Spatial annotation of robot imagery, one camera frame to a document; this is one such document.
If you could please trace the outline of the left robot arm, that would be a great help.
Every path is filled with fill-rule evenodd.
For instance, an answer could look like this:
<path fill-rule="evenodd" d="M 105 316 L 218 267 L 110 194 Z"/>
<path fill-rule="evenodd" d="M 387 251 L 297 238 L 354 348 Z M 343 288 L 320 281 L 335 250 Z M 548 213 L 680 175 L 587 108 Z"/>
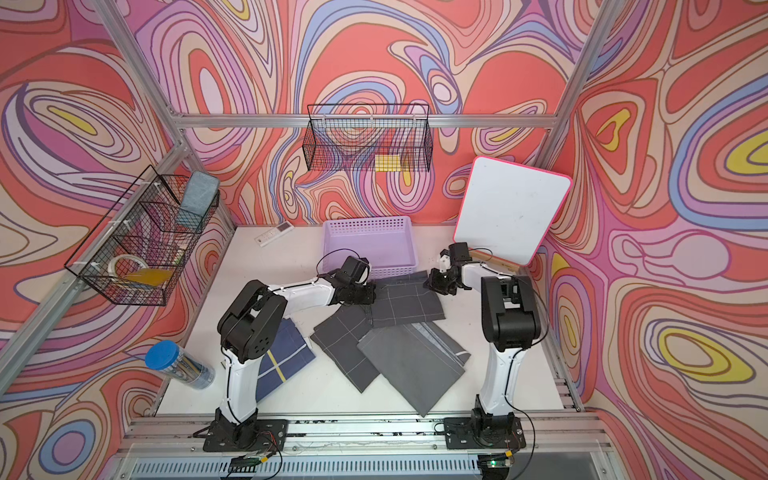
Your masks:
<path fill-rule="evenodd" d="M 220 318 L 217 332 L 226 358 L 226 383 L 218 411 L 238 427 L 257 415 L 262 358 L 271 349 L 283 319 L 337 304 L 367 306 L 375 300 L 367 259 L 349 256 L 342 266 L 289 285 L 245 284 Z"/>

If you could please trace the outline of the dark grey checked pillowcase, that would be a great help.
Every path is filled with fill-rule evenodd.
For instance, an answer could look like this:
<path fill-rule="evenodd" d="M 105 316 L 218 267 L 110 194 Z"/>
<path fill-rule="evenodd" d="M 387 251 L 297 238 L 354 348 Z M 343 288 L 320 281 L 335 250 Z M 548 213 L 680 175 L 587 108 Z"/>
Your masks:
<path fill-rule="evenodd" d="M 368 313 L 367 307 L 341 306 L 318 324 L 310 336 L 360 393 L 379 376 L 379 371 L 358 348 L 360 340 L 371 330 Z"/>

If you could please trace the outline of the plain grey pillowcase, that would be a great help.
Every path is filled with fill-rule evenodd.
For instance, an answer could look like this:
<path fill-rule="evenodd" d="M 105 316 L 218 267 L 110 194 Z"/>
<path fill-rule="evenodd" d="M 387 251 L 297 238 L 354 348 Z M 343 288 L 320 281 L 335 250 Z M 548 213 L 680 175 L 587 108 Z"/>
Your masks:
<path fill-rule="evenodd" d="M 464 375 L 471 357 L 435 322 L 372 329 L 357 348 L 422 417 Z"/>

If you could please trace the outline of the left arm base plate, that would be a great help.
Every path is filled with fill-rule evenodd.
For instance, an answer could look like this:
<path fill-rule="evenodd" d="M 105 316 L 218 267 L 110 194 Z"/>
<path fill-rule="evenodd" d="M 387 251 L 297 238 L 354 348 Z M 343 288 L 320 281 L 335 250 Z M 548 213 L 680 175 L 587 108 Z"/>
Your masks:
<path fill-rule="evenodd" d="M 287 420 L 249 420 L 238 426 L 225 418 L 215 419 L 205 436 L 203 450 L 213 453 L 282 450 L 287 430 Z"/>

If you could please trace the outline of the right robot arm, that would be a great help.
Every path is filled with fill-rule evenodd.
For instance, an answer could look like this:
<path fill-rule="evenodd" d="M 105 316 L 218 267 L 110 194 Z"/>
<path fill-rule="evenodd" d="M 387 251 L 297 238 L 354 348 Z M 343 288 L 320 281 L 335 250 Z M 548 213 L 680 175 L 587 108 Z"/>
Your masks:
<path fill-rule="evenodd" d="M 460 290 L 480 294 L 481 327 L 490 353 L 477 405 L 481 413 L 493 417 L 514 413 L 512 397 L 522 360 L 542 336 L 531 279 L 502 273 L 472 258 L 455 260 L 444 250 L 425 286 L 444 296 Z"/>

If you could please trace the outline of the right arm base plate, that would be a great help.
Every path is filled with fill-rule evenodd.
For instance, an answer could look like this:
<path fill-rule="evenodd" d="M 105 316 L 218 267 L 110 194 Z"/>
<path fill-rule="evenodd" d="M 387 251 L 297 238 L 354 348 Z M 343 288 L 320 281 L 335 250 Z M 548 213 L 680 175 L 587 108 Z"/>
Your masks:
<path fill-rule="evenodd" d="M 447 417 L 443 420 L 449 450 L 502 449 L 517 452 L 527 447 L 520 420 L 507 416 Z"/>

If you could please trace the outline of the navy yellow-striped pillowcase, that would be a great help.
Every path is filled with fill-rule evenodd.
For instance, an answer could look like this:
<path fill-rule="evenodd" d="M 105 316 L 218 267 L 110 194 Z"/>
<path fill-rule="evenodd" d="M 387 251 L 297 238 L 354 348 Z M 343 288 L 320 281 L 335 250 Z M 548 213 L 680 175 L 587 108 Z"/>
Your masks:
<path fill-rule="evenodd" d="M 275 341 L 259 367 L 256 400 L 263 401 L 315 358 L 315 353 L 293 320 L 283 319 Z"/>

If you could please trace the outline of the dark grey grid pillowcase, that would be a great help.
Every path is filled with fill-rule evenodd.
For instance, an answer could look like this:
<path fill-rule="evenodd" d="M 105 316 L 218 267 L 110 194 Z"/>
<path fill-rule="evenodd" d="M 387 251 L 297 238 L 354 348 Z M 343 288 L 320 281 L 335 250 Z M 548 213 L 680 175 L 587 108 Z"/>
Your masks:
<path fill-rule="evenodd" d="M 364 308 L 367 320 L 374 329 L 412 323 L 444 320 L 437 293 L 425 284 L 426 271 L 376 280 L 375 300 Z"/>

